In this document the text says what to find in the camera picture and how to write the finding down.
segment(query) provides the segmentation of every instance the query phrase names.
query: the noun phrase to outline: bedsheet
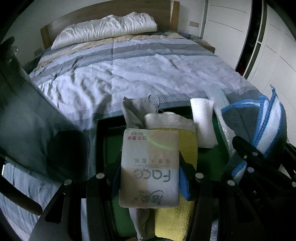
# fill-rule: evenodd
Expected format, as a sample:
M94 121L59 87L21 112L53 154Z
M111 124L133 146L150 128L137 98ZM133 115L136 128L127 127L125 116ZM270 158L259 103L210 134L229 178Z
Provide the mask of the bedsheet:
M49 51L30 77L65 116L93 132L98 119L122 115L123 97L150 98L159 108L168 108L188 105L191 98L206 98L204 85L220 87L230 103L256 99L259 93L221 58L174 33L123 36ZM89 176L93 176L94 164L89 166ZM42 208L59 187L10 164L5 166L4 177ZM1 194L0 208L27 241L38 217ZM81 219L83 239L88 240L84 201Z

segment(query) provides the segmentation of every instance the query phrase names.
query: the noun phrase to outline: wooden headboard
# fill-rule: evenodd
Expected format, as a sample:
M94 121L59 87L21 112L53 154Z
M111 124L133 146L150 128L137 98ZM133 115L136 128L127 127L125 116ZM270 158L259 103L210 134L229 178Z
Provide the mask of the wooden headboard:
M159 29L177 31L180 2L170 0L112 0L90 5L71 13L41 28L41 36L45 48L50 47L55 38L67 26L101 19L110 14L125 16L131 12L145 12L154 18Z

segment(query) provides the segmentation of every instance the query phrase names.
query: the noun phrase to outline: yellow cloth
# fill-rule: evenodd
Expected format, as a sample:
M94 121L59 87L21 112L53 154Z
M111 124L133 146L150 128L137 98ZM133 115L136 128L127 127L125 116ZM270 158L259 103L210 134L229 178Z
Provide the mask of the yellow cloth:
M155 128L156 130L178 131L179 150L185 160L196 169L197 141L192 131L174 128ZM193 212L194 201L188 202L180 195L180 205L174 208L155 209L155 235L174 241L184 239Z

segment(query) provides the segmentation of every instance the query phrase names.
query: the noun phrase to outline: white wardrobe door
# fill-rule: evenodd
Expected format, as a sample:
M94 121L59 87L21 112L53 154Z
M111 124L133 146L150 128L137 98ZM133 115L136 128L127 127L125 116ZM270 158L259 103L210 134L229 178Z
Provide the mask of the white wardrobe door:
M209 0L203 39L236 68L247 37L252 0Z
M275 87L286 111L288 139L296 145L296 41L269 6L262 45L248 80L269 98L270 85Z

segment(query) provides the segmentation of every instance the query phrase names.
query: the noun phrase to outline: wall socket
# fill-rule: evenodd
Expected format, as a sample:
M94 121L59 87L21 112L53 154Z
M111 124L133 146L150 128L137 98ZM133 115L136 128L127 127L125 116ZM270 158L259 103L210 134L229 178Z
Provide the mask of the wall socket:
M189 26L198 28L200 26L200 24L199 23L196 23L196 22L190 21Z
M39 48L34 51L34 55L37 56L38 54L42 53L42 48Z

